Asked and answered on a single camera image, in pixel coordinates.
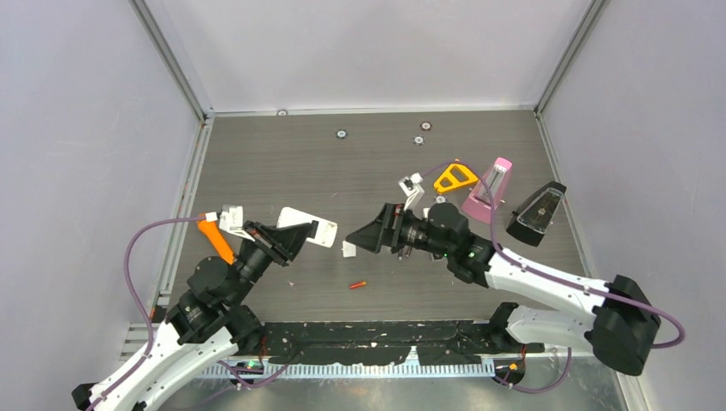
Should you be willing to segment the white battery cover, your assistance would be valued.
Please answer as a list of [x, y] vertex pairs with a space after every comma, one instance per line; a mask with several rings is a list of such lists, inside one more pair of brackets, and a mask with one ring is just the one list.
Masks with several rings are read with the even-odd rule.
[[354, 258], [357, 255], [357, 247], [347, 241], [342, 242], [342, 256], [343, 258]]

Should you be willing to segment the white remote control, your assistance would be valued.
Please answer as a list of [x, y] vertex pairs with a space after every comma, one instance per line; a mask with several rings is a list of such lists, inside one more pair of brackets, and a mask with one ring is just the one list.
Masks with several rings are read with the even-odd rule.
[[306, 241], [326, 248], [334, 245], [338, 231], [338, 223], [289, 206], [280, 211], [277, 227], [307, 228]]

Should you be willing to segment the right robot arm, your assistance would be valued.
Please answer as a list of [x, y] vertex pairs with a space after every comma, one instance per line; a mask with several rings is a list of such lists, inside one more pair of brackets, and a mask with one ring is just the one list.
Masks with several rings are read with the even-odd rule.
[[500, 351], [518, 344], [547, 343], [592, 353], [609, 368], [643, 373], [661, 325], [641, 287], [618, 275], [605, 282], [579, 277], [525, 259], [474, 234], [468, 219], [450, 203], [417, 217], [401, 204], [387, 203], [373, 221], [346, 241], [370, 253], [411, 247], [446, 258], [464, 283], [498, 289], [544, 304], [544, 310], [504, 303], [490, 319], [489, 340]]

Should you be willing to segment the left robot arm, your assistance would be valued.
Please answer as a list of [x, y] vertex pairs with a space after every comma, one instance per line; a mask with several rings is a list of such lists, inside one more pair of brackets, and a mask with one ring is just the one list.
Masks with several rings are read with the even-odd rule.
[[72, 391], [79, 410], [158, 410], [209, 365], [253, 354], [263, 325], [243, 300], [271, 264], [286, 266], [307, 242], [329, 247], [336, 225], [285, 208], [276, 226], [216, 215], [217, 231], [242, 239], [238, 252], [202, 259], [189, 289], [151, 329], [145, 346], [110, 376]]

